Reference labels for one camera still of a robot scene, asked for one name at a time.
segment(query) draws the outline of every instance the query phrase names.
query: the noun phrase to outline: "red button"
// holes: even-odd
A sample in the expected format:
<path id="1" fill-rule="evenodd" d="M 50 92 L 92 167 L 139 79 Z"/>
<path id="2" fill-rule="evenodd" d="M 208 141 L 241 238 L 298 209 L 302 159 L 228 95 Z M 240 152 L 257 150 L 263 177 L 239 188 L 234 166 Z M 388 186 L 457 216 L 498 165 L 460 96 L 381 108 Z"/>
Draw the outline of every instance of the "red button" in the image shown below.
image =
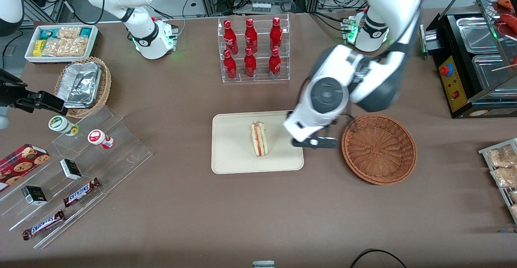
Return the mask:
<path id="1" fill-rule="evenodd" d="M 451 71 L 451 69 L 449 68 L 449 66 L 445 65 L 445 66 L 442 66 L 440 68 L 440 74 L 445 76 L 447 74 L 449 74 L 449 72 Z"/>

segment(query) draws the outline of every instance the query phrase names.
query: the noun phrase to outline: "white tray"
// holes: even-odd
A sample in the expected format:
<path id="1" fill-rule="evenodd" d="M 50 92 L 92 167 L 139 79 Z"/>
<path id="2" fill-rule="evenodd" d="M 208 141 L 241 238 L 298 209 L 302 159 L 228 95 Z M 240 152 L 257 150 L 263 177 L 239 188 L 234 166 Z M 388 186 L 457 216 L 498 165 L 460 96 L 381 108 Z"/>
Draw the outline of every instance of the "white tray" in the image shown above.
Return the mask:
<path id="1" fill-rule="evenodd" d="M 36 41 L 39 39 L 39 36 L 41 34 L 41 31 L 46 29 L 57 29 L 60 27 L 82 27 L 82 28 L 92 28 L 92 32 L 90 33 L 90 36 L 88 38 L 88 44 L 86 44 L 86 49 L 84 51 L 83 56 L 67 56 L 67 57 L 34 57 L 33 56 L 33 50 L 34 45 L 36 44 Z M 90 54 L 92 53 L 92 50 L 94 48 L 95 40 L 97 38 L 98 33 L 97 27 L 94 25 L 84 25 L 84 24 L 57 24 L 57 25 L 43 25 L 43 26 L 37 26 L 34 29 L 33 36 L 31 38 L 31 42 L 29 43 L 29 46 L 27 47 L 27 51 L 25 52 L 25 59 L 28 62 L 32 63 L 61 63 L 61 62 L 72 62 L 83 58 L 88 58 Z"/>
<path id="2" fill-rule="evenodd" d="M 212 120 L 212 171 L 216 174 L 240 174 L 299 170 L 303 150 L 291 145 L 292 137 L 284 129 L 288 111 L 229 113 Z M 256 157 L 251 142 L 251 124 L 266 126 L 269 154 Z"/>

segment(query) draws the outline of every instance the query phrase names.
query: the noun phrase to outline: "empty wicker basket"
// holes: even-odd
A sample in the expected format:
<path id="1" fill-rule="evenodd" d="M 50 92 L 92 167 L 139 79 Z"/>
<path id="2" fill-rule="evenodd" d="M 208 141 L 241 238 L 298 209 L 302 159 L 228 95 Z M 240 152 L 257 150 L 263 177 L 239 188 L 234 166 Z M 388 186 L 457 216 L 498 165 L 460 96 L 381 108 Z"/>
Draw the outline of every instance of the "empty wicker basket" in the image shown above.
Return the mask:
<path id="1" fill-rule="evenodd" d="M 408 130 L 379 114 L 352 121 L 343 132 L 341 150 L 357 176 L 378 185 L 406 179 L 417 161 L 415 141 Z"/>

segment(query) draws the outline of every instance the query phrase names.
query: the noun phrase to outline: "yellow control panel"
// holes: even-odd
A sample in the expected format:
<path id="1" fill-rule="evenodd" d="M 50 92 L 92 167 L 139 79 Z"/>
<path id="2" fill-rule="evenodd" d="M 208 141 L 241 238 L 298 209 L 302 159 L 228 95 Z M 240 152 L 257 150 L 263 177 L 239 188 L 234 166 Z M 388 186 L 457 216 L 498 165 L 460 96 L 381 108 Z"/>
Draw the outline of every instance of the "yellow control panel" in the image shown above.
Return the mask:
<path id="1" fill-rule="evenodd" d="M 463 90 L 463 85 L 456 71 L 456 64 L 454 64 L 452 56 L 443 62 L 438 71 L 440 72 L 441 82 L 445 88 L 449 106 L 455 112 L 467 104 L 467 95 L 465 95 Z"/>

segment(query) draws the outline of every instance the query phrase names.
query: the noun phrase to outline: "sausage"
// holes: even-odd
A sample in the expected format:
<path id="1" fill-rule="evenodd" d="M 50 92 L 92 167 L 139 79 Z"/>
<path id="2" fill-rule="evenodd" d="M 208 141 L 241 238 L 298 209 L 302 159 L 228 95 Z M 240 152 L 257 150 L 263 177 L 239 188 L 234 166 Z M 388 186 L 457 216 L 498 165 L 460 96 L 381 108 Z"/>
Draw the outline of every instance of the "sausage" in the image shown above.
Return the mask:
<path id="1" fill-rule="evenodd" d="M 513 31 L 515 31 L 515 33 L 517 33 L 517 17 L 512 16 L 510 14 L 502 14 L 500 19 L 501 19 L 501 22 L 506 23 L 506 25 L 511 27 L 513 29 Z"/>
<path id="2" fill-rule="evenodd" d="M 510 0 L 497 0 L 497 3 L 507 9 L 514 10 L 512 2 Z"/>

